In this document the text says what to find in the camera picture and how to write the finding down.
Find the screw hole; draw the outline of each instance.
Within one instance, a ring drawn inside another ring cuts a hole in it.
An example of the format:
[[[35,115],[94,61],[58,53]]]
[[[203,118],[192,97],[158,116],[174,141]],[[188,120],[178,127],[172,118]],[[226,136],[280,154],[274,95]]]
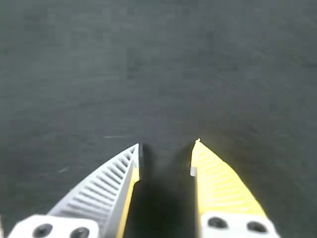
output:
[[[219,217],[210,218],[208,220],[208,225],[210,227],[216,227],[216,228],[221,228],[221,229],[228,227],[227,222]]]
[[[89,230],[85,227],[79,227],[72,231],[70,238],[87,238],[89,236]]]
[[[53,229],[51,224],[42,224],[35,228],[33,231],[33,237],[35,238],[43,238],[47,237]]]
[[[250,231],[259,232],[259,233],[267,232],[265,226],[259,222],[249,222],[247,227],[248,227],[248,230]]]

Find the table surface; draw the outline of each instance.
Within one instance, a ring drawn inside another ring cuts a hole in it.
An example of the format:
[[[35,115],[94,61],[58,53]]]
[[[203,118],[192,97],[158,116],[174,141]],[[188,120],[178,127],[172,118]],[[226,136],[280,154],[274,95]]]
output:
[[[316,237],[315,0],[5,0],[0,11],[6,233],[140,142],[125,237],[192,238],[200,137],[283,237]]]

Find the yellow edge strip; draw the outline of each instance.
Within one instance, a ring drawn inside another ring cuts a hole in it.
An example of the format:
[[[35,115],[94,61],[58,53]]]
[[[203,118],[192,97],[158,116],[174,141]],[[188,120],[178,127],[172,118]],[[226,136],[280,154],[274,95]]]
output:
[[[139,169],[138,168],[133,168],[132,175],[131,175],[131,181],[130,181],[128,192],[127,192],[127,196],[126,196],[126,199],[125,199],[125,204],[124,204],[124,208],[123,208],[123,212],[122,212],[122,216],[121,216],[119,229],[118,229],[116,238],[122,238],[123,237],[124,228],[125,228],[125,224],[126,224],[128,213],[129,213],[129,208],[130,208],[133,188],[134,188],[134,184],[137,181],[139,181]]]

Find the dark gray surface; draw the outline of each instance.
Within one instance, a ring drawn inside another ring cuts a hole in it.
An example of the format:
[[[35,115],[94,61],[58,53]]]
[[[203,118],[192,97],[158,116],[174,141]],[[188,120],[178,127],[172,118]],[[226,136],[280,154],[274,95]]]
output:
[[[1,1],[5,228],[144,142],[151,172],[126,237],[193,237],[200,136],[283,237],[316,237],[316,12],[315,0]]]

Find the mounting hole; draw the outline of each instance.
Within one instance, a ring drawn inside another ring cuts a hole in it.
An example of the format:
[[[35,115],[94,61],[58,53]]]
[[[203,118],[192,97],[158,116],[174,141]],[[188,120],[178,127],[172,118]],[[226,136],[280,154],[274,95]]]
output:
[[[70,234],[70,238],[87,238],[88,236],[89,230],[86,227],[79,227]]]
[[[212,217],[208,220],[208,225],[210,227],[216,227],[216,228],[227,228],[228,224],[225,220],[219,218],[219,217]]]
[[[267,230],[264,225],[262,225],[259,222],[249,222],[247,224],[248,230],[254,231],[254,232],[259,232],[259,233],[266,233]]]
[[[33,231],[33,237],[35,238],[43,238],[47,237],[53,229],[51,224],[42,224],[35,228]]]

